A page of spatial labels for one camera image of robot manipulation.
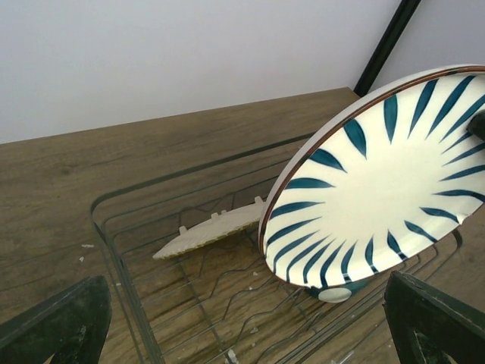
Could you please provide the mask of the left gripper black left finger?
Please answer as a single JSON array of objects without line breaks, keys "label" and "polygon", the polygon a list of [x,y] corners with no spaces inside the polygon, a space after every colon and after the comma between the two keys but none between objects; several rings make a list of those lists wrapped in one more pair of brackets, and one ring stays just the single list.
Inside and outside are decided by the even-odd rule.
[{"label": "left gripper black left finger", "polygon": [[84,278],[1,324],[1,362],[98,363],[111,316],[106,278]]}]

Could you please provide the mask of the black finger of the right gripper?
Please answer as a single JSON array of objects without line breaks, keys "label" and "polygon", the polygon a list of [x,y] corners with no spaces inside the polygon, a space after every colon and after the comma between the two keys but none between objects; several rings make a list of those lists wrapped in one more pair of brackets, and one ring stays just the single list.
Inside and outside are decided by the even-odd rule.
[{"label": "black finger of the right gripper", "polygon": [[485,141],[485,111],[476,113],[466,127],[466,131],[473,136]]}]

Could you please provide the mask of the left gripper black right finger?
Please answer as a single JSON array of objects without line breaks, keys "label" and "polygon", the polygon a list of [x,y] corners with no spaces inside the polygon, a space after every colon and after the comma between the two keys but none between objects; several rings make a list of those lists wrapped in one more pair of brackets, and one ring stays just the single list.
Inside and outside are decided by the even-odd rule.
[{"label": "left gripper black right finger", "polygon": [[483,363],[484,313],[394,271],[384,311],[401,363]]}]

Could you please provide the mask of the round woven bamboo tray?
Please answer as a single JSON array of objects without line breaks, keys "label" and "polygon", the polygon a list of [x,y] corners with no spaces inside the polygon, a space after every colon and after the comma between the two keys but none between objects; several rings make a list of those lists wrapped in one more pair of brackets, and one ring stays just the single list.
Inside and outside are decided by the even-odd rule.
[{"label": "round woven bamboo tray", "polygon": [[152,258],[169,259],[182,255],[257,224],[263,208],[264,200],[256,196],[250,205],[230,211],[222,210],[221,213],[215,212],[208,220],[191,228],[180,226],[179,235],[165,244]]}]

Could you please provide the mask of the striped white blue plate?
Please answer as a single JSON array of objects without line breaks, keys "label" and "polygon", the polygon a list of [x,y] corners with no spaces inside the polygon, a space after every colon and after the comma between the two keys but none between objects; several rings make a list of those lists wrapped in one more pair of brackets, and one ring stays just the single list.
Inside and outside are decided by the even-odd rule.
[{"label": "striped white blue plate", "polygon": [[484,203],[484,68],[403,77],[318,130],[268,194],[258,229],[266,266],[298,287],[369,278],[437,243]]}]

